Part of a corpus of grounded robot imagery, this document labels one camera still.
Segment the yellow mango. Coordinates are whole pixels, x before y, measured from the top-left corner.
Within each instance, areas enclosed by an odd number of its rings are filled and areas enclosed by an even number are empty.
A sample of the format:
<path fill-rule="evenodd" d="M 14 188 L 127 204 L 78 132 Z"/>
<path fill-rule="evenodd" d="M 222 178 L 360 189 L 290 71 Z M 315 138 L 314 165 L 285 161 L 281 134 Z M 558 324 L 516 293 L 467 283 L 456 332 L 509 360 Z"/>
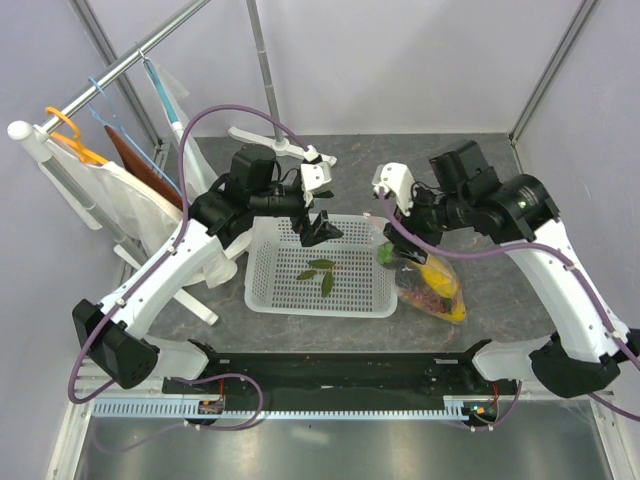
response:
<path fill-rule="evenodd" d="M 445 303 L 441 302 L 434 316 L 445 321 L 459 323 L 466 319 L 467 310 L 464 303 Z"/>
<path fill-rule="evenodd" d="M 444 259 L 430 255 L 420 267 L 425 283 L 442 297 L 454 298 L 459 281 L 453 268 Z"/>

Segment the clear zip top bag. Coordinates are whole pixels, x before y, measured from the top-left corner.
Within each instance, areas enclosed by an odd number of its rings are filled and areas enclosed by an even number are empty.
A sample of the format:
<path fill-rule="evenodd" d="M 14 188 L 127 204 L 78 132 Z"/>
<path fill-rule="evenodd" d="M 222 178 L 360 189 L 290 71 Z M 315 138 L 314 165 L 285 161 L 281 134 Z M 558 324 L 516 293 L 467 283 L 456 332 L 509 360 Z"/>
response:
<path fill-rule="evenodd" d="M 377 247 L 375 259 L 392 273 L 398 299 L 439 319 L 463 322 L 466 318 L 463 292 L 448 261 L 420 250 L 402 236 L 392 241 L 390 224 L 369 213 L 363 216 L 374 232 L 385 238 Z"/>

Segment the mangosteen with green calyx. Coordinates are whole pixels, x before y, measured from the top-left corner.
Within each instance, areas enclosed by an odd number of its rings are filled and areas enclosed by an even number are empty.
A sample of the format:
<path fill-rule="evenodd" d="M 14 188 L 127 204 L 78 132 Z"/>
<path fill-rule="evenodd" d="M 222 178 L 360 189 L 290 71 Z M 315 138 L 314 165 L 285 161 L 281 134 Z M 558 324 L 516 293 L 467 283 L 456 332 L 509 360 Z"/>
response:
<path fill-rule="evenodd" d="M 386 269 L 395 269 L 397 267 L 398 255 L 395 253 L 395 246 L 391 242 L 380 245 L 376 253 L 376 261 L 379 265 Z"/>

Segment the dark mangosteen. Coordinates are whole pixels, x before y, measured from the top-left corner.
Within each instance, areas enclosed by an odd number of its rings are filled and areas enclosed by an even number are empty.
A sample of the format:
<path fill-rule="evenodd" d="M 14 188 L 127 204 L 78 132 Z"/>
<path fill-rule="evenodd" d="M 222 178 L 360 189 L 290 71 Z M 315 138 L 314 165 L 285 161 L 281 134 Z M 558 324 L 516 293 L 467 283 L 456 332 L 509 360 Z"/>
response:
<path fill-rule="evenodd" d="M 426 286 L 421 270 L 415 266 L 398 269 L 394 280 L 398 291 L 404 293 L 419 292 Z"/>

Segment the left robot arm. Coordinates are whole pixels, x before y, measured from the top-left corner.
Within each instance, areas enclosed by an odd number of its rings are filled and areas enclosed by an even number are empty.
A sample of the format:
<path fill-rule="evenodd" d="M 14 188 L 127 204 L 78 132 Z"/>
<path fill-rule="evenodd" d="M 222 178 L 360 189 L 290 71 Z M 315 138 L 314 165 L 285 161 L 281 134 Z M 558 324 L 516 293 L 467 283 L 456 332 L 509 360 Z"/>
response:
<path fill-rule="evenodd" d="M 275 152 L 249 144 L 237 151 L 221 175 L 186 210 L 186 219 L 166 243 L 123 285 L 100 302 L 81 300 L 72 319 L 82 357 L 91 359 L 110 381 L 131 389 L 152 373 L 184 377 L 198 393 L 219 382 L 205 347 L 195 341 L 149 340 L 158 313 L 195 273 L 224 255 L 249 232 L 257 217 L 287 217 L 304 247 L 342 237 L 326 211 L 309 215 L 316 197 L 331 197 L 331 166 L 313 149 L 283 185 L 274 178 Z"/>

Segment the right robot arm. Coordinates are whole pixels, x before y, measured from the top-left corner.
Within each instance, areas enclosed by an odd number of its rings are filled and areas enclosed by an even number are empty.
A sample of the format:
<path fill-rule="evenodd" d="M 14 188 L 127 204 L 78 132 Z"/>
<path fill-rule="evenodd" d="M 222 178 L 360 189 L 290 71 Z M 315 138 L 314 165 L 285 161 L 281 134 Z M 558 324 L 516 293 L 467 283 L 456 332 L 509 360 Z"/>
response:
<path fill-rule="evenodd" d="M 537 381 L 562 398 L 592 395 L 608 387 L 625 361 L 639 363 L 639 331 L 608 307 L 571 246 L 559 208 L 540 180 L 519 174 L 502 181 L 474 141 L 463 141 L 429 161 L 438 186 L 416 180 L 409 167 L 386 163 L 372 185 L 383 203 L 385 235 L 411 260 L 445 256 L 444 233 L 471 228 L 493 248 L 450 253 L 458 260 L 505 254 L 544 305 L 554 331 L 513 343 L 480 341 L 458 368 L 467 392 L 493 381 Z"/>

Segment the purple grape bunch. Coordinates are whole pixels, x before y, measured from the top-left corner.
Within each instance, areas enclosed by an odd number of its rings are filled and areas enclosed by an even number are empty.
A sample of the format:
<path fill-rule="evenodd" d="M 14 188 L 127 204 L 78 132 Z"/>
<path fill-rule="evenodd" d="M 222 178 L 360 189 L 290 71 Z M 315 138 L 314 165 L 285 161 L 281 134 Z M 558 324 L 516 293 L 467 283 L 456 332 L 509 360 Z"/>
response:
<path fill-rule="evenodd" d="M 399 289 L 399 298 L 411 306 L 431 314 L 448 314 L 452 301 L 442 297 L 428 286 Z"/>

